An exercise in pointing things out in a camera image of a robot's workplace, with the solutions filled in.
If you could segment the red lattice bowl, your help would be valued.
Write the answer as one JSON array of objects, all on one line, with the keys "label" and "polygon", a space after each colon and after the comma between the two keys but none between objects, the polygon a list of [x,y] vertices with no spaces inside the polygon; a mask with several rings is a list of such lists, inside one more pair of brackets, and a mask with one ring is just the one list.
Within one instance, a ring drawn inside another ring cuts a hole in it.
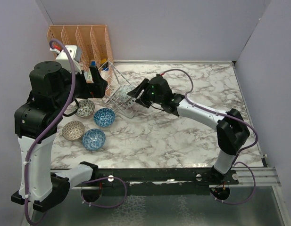
[{"label": "red lattice bowl", "polygon": [[128,95],[122,95],[121,98],[120,98],[121,106],[124,109],[130,108],[135,104],[135,100],[136,99],[134,97],[131,97],[131,96],[128,96]]}]

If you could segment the pink patterned bowl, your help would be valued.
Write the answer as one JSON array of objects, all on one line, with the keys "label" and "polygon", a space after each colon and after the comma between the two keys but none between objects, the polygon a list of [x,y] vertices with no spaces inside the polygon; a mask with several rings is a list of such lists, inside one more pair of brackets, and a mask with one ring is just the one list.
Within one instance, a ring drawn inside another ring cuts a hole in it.
[{"label": "pink patterned bowl", "polygon": [[132,91],[134,89],[134,86],[132,85],[125,85],[123,86],[118,94],[118,97],[120,99],[120,101],[122,102],[126,102],[128,101],[130,98],[132,98],[131,96],[129,96],[127,93]]}]

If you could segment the black leaf pattern bowl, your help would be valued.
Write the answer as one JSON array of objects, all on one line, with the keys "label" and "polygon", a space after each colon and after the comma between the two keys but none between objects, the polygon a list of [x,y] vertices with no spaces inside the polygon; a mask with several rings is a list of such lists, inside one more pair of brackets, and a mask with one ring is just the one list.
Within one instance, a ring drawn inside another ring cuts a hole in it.
[{"label": "black leaf pattern bowl", "polygon": [[79,108],[77,106],[74,107],[74,110],[77,111],[75,113],[76,116],[85,118],[93,114],[95,109],[95,104],[89,99],[82,99],[79,102]]}]

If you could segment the dark blue triangle bowl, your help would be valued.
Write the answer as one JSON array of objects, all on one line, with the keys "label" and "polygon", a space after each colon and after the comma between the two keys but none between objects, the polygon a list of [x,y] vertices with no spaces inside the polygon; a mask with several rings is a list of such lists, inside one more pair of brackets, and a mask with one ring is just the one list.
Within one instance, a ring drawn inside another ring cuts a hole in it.
[{"label": "dark blue triangle bowl", "polygon": [[110,108],[99,109],[93,117],[95,124],[99,127],[108,127],[115,121],[115,113]]}]

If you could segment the light blue floral bowl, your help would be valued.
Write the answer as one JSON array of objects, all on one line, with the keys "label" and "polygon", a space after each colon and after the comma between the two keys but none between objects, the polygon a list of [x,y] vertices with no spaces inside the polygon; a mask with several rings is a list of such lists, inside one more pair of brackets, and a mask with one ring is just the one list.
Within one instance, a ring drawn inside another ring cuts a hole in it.
[{"label": "light blue floral bowl", "polygon": [[103,147],[106,141],[105,133],[100,129],[90,129],[83,135],[82,144],[89,151],[96,151]]}]

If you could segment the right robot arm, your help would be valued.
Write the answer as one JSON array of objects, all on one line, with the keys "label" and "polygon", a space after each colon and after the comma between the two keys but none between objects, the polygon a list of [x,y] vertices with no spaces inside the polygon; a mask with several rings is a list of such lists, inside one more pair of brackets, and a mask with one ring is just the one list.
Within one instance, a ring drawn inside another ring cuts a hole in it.
[{"label": "right robot arm", "polygon": [[228,179],[233,160],[250,135],[239,111],[231,109],[228,112],[217,112],[193,104],[184,95],[172,92],[166,79],[159,74],[151,80],[144,79],[127,94],[146,108],[158,104],[166,113],[195,120],[216,131],[220,152],[212,167],[211,179],[216,184],[222,184]]}]

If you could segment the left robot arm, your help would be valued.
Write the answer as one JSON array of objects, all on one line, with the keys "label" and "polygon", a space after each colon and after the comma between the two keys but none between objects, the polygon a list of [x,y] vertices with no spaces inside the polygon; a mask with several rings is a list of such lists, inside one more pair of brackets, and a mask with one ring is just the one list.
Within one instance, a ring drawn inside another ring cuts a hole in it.
[{"label": "left robot arm", "polygon": [[107,81],[98,68],[89,67],[92,83],[82,73],[72,75],[55,61],[38,63],[30,72],[31,92],[27,102],[15,112],[15,133],[21,150],[22,179],[11,200],[23,205],[32,202],[33,208],[46,212],[62,203],[69,190],[85,182],[98,182],[98,166],[81,162],[68,172],[52,173],[51,151],[62,109],[76,99],[102,98]]}]

